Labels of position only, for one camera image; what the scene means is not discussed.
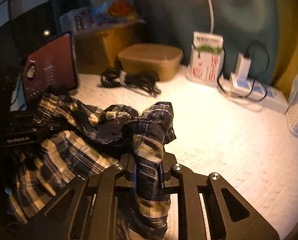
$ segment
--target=plaid shirt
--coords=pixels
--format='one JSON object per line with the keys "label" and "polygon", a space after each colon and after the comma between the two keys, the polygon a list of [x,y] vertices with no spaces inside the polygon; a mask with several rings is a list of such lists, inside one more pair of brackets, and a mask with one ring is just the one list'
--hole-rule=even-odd
{"label": "plaid shirt", "polygon": [[73,129],[41,143],[34,169],[25,164],[19,169],[9,198],[18,220],[26,223],[76,175],[99,174],[123,153],[134,152],[134,191],[118,210],[118,239],[163,239],[170,196],[161,191],[161,160],[164,144],[176,138],[171,103],[158,102],[139,115],[130,106],[102,110],[47,94],[34,121],[56,118],[65,118]]}

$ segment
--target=power strip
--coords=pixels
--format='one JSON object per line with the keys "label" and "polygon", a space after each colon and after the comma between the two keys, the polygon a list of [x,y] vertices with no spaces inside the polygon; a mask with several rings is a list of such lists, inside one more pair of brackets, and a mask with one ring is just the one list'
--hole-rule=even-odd
{"label": "power strip", "polygon": [[[228,86],[229,92],[239,96],[248,95],[250,93],[252,83],[253,79],[247,79],[245,82],[239,81],[236,79],[235,73],[231,73]],[[289,105],[283,93],[280,90],[270,86],[266,86],[266,89],[267,96],[262,101],[260,101],[259,104],[263,107],[267,107],[276,112],[284,114],[287,111]],[[258,81],[256,81],[252,93],[248,98],[252,100],[260,100],[264,96],[265,89]]]}

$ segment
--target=white tablecloth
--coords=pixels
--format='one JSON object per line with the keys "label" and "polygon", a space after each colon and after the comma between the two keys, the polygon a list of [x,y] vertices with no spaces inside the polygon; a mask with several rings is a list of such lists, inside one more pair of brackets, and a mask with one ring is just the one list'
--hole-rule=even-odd
{"label": "white tablecloth", "polygon": [[[100,77],[80,74],[74,97],[107,108],[125,104],[143,111],[158,101],[173,105],[177,139],[166,145],[177,161],[196,173],[221,174],[283,239],[298,222],[298,139],[285,116],[252,112],[225,99],[216,88],[189,82],[185,67],[162,94],[146,97],[125,88],[104,89]],[[177,239],[177,198],[172,196],[165,239]]]}

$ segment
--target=storage box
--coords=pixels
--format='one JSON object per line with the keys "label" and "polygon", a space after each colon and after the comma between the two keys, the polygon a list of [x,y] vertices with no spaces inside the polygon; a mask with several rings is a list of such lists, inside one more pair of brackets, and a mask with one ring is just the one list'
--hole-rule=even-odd
{"label": "storage box", "polygon": [[101,75],[114,67],[118,53],[144,42],[144,23],[116,24],[74,38],[76,67],[79,73]]}
{"label": "storage box", "polygon": [[168,81],[175,76],[182,58],[181,49],[159,44],[135,44],[118,55],[128,74],[152,69],[157,72],[160,81]]}

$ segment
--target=cardboard box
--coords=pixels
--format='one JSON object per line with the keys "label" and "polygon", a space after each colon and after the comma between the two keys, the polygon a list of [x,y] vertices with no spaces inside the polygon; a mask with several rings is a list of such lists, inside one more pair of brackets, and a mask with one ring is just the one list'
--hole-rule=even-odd
{"label": "cardboard box", "polygon": [[143,43],[144,23],[116,24],[74,37],[76,67],[79,73],[101,75],[114,67],[118,53]]}

